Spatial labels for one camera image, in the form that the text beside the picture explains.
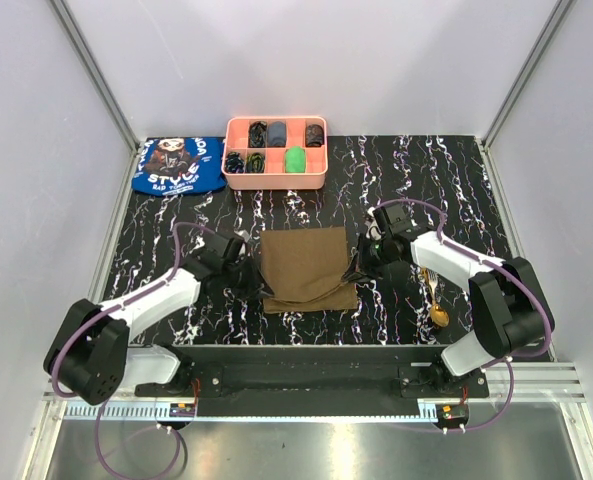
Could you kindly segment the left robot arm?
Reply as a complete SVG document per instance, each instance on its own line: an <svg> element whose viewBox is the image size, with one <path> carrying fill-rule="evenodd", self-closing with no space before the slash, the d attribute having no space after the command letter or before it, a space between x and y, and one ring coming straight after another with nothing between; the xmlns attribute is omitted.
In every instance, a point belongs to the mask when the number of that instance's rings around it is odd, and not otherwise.
<svg viewBox="0 0 593 480"><path fill-rule="evenodd" d="M183 396L198 381L192 360L177 348L133 346L133 340L172 313L194 305L206 287L221 282L238 298L274 292L243 237L214 234L170 270L132 293L67 311L43 362L55 392L92 406L130 388L140 396Z"/></svg>

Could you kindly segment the brown cloth napkin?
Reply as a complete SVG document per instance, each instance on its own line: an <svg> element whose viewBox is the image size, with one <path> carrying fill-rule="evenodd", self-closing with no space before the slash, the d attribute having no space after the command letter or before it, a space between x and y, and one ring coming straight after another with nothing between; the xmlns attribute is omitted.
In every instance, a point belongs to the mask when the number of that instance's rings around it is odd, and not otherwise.
<svg viewBox="0 0 593 480"><path fill-rule="evenodd" d="M261 270L274 292L266 314L358 308L356 289L341 280L349 267L343 227L267 230L260 235Z"/></svg>

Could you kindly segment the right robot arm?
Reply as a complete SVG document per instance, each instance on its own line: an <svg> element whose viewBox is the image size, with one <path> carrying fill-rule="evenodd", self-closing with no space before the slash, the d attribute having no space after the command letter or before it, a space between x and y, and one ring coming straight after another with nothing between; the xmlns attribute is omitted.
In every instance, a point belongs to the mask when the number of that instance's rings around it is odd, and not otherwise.
<svg viewBox="0 0 593 480"><path fill-rule="evenodd" d="M409 202L389 200L371 210L372 221L359 235L342 280L365 283L380 278L386 266L404 262L446 279L468 295L472 331L423 368L414 387L452 396L485 367L544 354L555 321L531 263L522 257L503 260L477 252L449 238L442 225L414 225L404 209ZM542 345L533 352L528 347L535 342Z"/></svg>

